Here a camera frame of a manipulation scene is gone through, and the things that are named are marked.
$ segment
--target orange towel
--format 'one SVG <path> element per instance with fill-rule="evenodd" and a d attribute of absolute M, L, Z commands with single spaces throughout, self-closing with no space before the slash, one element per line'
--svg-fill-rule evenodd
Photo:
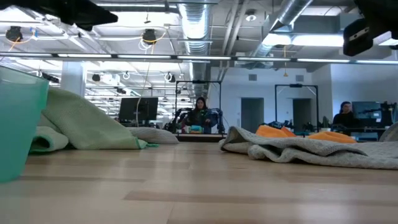
<path fill-rule="evenodd" d="M 289 137 L 296 137 L 294 133 L 289 131 L 287 128 L 283 127 L 281 130 L 272 128 L 267 125 L 261 125 L 256 132 L 257 135 L 267 138 L 289 138 Z M 354 139 L 351 137 L 340 134 L 334 133 L 330 131 L 325 131 L 321 133 L 316 133 L 310 135 L 309 139 L 317 139 L 317 140 L 326 140 L 326 141 L 333 141 L 333 142 L 340 142 L 340 143 L 356 143 Z"/>

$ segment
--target person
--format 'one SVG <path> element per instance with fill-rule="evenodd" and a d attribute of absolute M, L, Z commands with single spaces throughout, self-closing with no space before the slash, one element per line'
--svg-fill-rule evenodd
<path fill-rule="evenodd" d="M 348 101 L 342 102 L 340 105 L 340 113 L 336 114 L 333 118 L 333 124 L 340 124 L 347 128 L 357 126 L 359 121 L 355 119 L 354 113 L 352 112 L 351 103 Z"/>
<path fill-rule="evenodd" d="M 206 100 L 203 97 L 199 97 L 197 99 L 195 109 L 192 110 L 185 122 L 186 125 L 192 126 L 192 125 L 197 125 L 204 127 L 204 133 L 211 132 L 210 128 L 210 119 L 207 117 L 207 105 L 206 105 Z"/>

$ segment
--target computer monitor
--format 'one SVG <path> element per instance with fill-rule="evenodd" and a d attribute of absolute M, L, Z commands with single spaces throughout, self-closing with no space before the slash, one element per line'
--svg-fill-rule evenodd
<path fill-rule="evenodd" d="M 119 119 L 136 120 L 139 98 L 123 98 L 120 104 Z M 138 106 L 138 121 L 156 120 L 158 97 L 141 98 Z"/>
<path fill-rule="evenodd" d="M 376 127 L 380 125 L 380 102 L 352 102 L 352 105 L 354 117 L 361 121 L 362 126 Z"/>

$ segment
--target gray door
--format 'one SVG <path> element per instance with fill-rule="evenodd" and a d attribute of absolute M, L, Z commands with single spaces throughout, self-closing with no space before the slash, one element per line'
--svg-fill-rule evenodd
<path fill-rule="evenodd" d="M 311 99 L 293 99 L 294 131 L 304 131 L 303 124 L 311 122 Z"/>
<path fill-rule="evenodd" d="M 242 98 L 241 127 L 255 133 L 264 122 L 264 99 Z"/>

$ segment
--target green plastic container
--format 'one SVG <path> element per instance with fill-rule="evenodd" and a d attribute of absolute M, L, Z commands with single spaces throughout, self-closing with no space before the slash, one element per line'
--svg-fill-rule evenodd
<path fill-rule="evenodd" d="M 0 67 L 0 182 L 24 170 L 48 88 L 43 78 Z"/>

